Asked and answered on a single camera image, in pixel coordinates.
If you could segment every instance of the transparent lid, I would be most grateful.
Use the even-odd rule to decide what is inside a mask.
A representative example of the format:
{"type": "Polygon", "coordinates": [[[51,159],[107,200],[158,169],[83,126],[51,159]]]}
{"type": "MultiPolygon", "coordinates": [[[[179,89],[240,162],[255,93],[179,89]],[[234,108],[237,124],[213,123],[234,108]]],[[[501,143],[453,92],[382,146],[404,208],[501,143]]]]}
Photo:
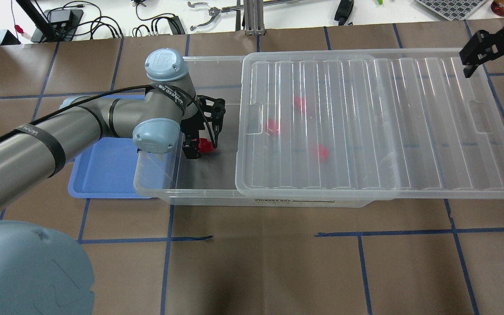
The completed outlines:
{"type": "Polygon", "coordinates": [[[236,188],[309,199],[504,198],[504,127],[458,49],[244,59],[236,188]]]}

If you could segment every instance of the blue tray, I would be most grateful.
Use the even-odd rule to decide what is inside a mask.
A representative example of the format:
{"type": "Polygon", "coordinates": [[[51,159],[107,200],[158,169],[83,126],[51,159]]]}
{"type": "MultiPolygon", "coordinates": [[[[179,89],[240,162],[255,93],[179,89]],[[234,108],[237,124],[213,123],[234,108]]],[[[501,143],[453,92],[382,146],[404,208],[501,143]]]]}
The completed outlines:
{"type": "MultiPolygon", "coordinates": [[[[143,99],[143,95],[111,98],[143,99]]],[[[102,138],[75,159],[68,192],[75,198],[146,199],[136,194],[137,147],[132,139],[102,138]]],[[[170,158],[166,155],[164,162],[170,158]]]]}

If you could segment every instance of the blue cap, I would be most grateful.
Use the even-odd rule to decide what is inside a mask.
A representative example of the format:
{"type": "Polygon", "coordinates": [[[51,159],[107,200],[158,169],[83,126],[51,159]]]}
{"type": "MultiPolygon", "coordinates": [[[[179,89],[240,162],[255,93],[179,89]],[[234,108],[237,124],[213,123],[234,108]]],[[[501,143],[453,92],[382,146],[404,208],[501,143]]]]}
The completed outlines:
{"type": "Polygon", "coordinates": [[[133,143],[145,152],[165,154],[177,144],[180,125],[168,118],[145,120],[133,129],[133,143]]]}
{"type": "Polygon", "coordinates": [[[169,82],[188,74],[188,66],[178,51],[160,48],[145,60],[145,71],[153,81],[169,82]]]}

